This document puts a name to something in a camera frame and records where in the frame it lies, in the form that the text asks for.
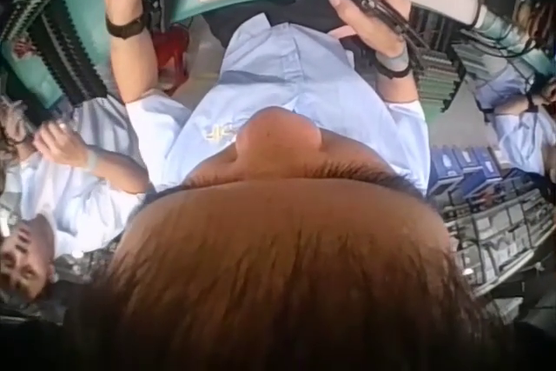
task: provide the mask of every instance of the teal surface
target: teal surface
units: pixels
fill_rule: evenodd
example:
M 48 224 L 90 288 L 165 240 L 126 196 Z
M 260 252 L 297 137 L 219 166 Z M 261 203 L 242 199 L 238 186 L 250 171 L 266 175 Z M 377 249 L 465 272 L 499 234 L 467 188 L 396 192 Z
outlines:
M 179 21 L 207 10 L 247 1 L 250 0 L 218 0 L 211 3 L 200 3 L 199 0 L 178 0 L 173 20 Z M 104 0 L 65 0 L 65 2 L 93 64 L 106 63 L 109 58 L 109 36 L 104 25 Z M 39 97 L 45 107 L 52 106 L 62 96 L 62 91 L 40 58 L 32 57 L 15 61 L 9 49 L 5 47 L 3 54 L 17 76 Z

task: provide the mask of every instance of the man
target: man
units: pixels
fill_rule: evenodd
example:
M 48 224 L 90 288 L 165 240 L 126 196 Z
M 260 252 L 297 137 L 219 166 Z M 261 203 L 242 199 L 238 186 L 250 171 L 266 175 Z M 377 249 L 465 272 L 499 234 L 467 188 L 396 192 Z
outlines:
M 17 152 L 7 178 L 20 182 L 22 220 L 9 235 L 3 230 L 0 286 L 34 299 L 53 279 L 57 257 L 102 248 L 123 231 L 149 179 L 131 157 L 136 140 L 115 98 L 86 102 L 34 137 L 22 111 L 13 106 L 2 117 Z
M 527 173 L 553 202 L 556 182 L 556 124 L 542 108 L 556 100 L 556 80 L 535 84 L 511 65 L 477 89 L 477 100 L 492 122 L 500 149 L 516 169 Z
M 411 75 L 379 76 L 379 95 L 331 36 L 257 16 L 189 112 L 154 89 L 149 34 L 128 26 L 141 0 L 106 1 L 116 81 L 162 191 L 69 309 L 77 366 L 512 365 L 424 202 L 427 126 Z M 404 62 L 387 26 L 330 1 L 385 65 Z M 408 16 L 409 0 L 388 1 Z

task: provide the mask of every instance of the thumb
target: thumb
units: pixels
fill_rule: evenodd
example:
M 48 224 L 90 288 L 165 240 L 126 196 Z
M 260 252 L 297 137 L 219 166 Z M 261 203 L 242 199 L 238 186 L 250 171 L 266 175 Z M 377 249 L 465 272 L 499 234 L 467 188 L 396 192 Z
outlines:
M 328 0 L 336 13 L 345 24 L 351 26 L 355 32 L 361 31 L 369 25 L 369 18 L 351 0 Z

